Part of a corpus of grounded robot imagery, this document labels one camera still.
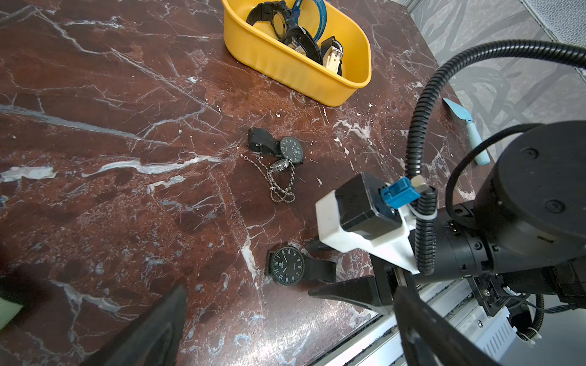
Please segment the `black analog watch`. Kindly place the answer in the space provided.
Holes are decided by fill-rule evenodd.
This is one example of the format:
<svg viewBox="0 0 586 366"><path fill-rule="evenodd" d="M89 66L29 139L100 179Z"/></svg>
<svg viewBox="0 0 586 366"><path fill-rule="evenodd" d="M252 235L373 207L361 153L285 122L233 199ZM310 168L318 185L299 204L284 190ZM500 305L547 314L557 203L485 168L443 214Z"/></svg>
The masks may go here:
<svg viewBox="0 0 586 366"><path fill-rule="evenodd" d="M305 281L334 283L336 274L335 262L310 258L294 246L267 253L265 275L279 285L294 286Z"/></svg>
<svg viewBox="0 0 586 366"><path fill-rule="evenodd" d="M288 160L294 165L302 164L305 151L301 142L294 137L277 140L265 129L251 127L248 130L248 147L252 153Z"/></svg>

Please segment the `light blue spatula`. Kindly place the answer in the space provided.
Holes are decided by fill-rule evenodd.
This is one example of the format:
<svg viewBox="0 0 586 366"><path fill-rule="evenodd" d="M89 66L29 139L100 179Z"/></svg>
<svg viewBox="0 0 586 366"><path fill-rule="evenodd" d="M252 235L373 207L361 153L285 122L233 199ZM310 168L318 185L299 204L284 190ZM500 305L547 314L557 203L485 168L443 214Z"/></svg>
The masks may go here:
<svg viewBox="0 0 586 366"><path fill-rule="evenodd" d="M450 99L444 98L443 102L450 110L454 119L464 123L468 133L470 149L475 149L478 145L480 145L483 142L483 140L480 136L480 133L476 127L476 124L470 112L467 109L465 109L462 105ZM487 150L485 149L475 156L474 161L477 166L486 166L491 162L491 159L488 155Z"/></svg>

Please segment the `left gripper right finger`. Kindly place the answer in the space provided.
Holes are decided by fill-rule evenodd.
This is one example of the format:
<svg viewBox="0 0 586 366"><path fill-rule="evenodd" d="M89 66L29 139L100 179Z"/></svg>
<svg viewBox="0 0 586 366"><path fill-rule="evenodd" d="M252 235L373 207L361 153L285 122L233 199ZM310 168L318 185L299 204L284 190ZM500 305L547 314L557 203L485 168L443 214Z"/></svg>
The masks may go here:
<svg viewBox="0 0 586 366"><path fill-rule="evenodd" d="M397 287L395 316L404 358L409 365L496 365L412 288Z"/></svg>

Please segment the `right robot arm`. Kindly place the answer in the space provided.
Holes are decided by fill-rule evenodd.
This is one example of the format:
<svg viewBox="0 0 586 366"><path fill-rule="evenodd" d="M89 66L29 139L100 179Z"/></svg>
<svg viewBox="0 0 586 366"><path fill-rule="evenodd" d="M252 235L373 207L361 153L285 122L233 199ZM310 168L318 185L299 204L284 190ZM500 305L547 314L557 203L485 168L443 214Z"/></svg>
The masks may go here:
<svg viewBox="0 0 586 366"><path fill-rule="evenodd" d="M501 154L474 201L453 204L460 175L446 188L446 205L424 207L431 219L411 228L408 207L382 197L386 183L362 172L316 205L314 250L367 251L374 274L331 279L310 296L383 312L393 302L395 269L418 284L468 279L489 314L511 294L555 294L585 305L585 124L565 121L511 128Z"/></svg>

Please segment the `black analog watch upper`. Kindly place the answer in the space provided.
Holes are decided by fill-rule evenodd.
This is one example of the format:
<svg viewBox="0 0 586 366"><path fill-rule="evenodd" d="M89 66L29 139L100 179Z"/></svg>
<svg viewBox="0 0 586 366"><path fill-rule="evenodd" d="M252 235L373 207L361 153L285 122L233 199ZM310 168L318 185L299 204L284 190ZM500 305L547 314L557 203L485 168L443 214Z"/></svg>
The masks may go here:
<svg viewBox="0 0 586 366"><path fill-rule="evenodd" d="M248 147L252 153L288 160L294 165L302 164L305 151L301 142L294 137L277 140L265 129L251 127L248 130Z"/></svg>

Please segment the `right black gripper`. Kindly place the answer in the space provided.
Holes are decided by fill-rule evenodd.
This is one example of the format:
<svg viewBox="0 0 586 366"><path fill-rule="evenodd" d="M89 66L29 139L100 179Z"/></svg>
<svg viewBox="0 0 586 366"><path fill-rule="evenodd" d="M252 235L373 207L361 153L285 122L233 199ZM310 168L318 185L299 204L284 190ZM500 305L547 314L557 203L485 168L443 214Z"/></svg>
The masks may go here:
<svg viewBox="0 0 586 366"><path fill-rule="evenodd" d="M460 219L474 219L473 201L455 206L455 216ZM429 284L456 279L467 279L472 292L482 307L494 307L493 250L485 238L476 230L466 228L451 218L447 210L439 210L433 222L436 235L434 272L425 276L414 275L420 284ZM353 278L343 282L315 288L308 291L313 298L337 300L364 308L376 308L378 295L384 305L393 304L392 288L397 286L393 265L371 255L374 276Z"/></svg>

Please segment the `black chunky digital watch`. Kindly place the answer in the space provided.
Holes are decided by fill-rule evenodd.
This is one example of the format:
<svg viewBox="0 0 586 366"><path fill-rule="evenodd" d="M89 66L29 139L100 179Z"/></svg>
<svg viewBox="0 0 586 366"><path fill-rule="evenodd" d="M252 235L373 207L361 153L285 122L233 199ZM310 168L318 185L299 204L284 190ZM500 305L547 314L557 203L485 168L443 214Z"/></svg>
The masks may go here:
<svg viewBox="0 0 586 366"><path fill-rule="evenodd" d="M284 41L288 31L296 26L293 11L285 1L258 4L249 12L246 22L250 26L258 22L269 22L279 41Z"/></svg>

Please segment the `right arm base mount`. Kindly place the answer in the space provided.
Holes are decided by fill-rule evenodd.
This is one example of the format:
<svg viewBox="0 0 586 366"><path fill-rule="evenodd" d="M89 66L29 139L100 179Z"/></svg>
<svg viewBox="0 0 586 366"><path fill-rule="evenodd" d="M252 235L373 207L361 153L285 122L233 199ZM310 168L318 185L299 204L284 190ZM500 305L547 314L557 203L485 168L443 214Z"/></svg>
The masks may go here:
<svg viewBox="0 0 586 366"><path fill-rule="evenodd" d="M545 316L585 308L585 283L573 274L561 284L546 269L484 275L468 283L488 316L508 309L509 323L525 343L540 338Z"/></svg>

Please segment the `aluminium front rail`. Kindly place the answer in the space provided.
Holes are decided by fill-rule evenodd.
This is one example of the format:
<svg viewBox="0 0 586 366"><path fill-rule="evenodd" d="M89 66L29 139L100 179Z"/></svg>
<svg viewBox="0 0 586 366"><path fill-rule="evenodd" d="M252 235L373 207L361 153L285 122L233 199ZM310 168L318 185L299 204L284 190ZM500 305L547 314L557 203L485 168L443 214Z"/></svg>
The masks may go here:
<svg viewBox="0 0 586 366"><path fill-rule="evenodd" d="M439 315L474 346L500 361L517 338L504 307L490 317L477 304L467 281L439 282L419 290ZM375 318L336 347L313 361L313 365L405 365L394 314Z"/></svg>

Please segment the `yellow plastic storage box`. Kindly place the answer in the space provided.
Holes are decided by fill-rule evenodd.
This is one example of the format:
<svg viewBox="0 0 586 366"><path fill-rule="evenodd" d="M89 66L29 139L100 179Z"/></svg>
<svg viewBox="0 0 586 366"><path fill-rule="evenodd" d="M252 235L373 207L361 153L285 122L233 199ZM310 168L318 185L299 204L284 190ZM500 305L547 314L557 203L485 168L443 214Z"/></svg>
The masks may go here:
<svg viewBox="0 0 586 366"><path fill-rule="evenodd" d="M327 25L323 37L334 36L344 48L340 76L279 42L269 23L247 24L247 15L258 1L223 1L222 4L224 42L230 54L242 64L330 107L342 105L370 83L369 40L352 18L332 4L325 4Z"/></svg>

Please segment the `beige strap watch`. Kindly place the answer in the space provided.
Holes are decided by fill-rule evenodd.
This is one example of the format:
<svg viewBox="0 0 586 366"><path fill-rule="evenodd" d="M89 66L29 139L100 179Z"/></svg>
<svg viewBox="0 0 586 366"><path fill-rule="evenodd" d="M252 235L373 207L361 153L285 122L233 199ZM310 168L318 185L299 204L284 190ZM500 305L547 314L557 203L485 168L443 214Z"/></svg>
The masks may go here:
<svg viewBox="0 0 586 366"><path fill-rule="evenodd" d="M323 52L322 60L324 67L339 76L342 76L342 59L343 51L340 47L331 46Z"/></svg>

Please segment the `black analog watch lower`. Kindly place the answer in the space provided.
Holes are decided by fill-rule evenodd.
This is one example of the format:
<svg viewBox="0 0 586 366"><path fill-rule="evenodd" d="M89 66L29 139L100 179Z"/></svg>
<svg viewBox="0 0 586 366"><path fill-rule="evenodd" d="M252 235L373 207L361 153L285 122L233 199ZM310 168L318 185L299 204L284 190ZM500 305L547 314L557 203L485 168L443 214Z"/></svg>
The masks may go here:
<svg viewBox="0 0 586 366"><path fill-rule="evenodd" d="M335 262L310 258L294 246L267 253L265 275L279 285L294 286L305 281L334 283L336 274Z"/></svg>

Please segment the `black sport watch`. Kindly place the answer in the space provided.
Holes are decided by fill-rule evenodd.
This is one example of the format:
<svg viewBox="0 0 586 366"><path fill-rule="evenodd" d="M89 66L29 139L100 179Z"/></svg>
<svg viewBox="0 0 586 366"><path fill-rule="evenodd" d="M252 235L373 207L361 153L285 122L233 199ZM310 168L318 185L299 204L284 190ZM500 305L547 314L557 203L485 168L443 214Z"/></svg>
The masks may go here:
<svg viewBox="0 0 586 366"><path fill-rule="evenodd" d="M286 32L285 38L282 42L291 49L303 53L307 58L313 60L317 64L323 64L320 47L303 27L294 26L290 28Z"/></svg>

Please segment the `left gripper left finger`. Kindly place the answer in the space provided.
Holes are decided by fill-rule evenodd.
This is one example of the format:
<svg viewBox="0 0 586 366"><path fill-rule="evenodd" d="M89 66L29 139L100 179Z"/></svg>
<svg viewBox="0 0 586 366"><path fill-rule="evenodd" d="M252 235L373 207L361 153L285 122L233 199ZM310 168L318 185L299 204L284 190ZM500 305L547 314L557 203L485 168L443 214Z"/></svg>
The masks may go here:
<svg viewBox="0 0 586 366"><path fill-rule="evenodd" d="M161 297L84 365L174 365L183 337L188 294L182 285Z"/></svg>

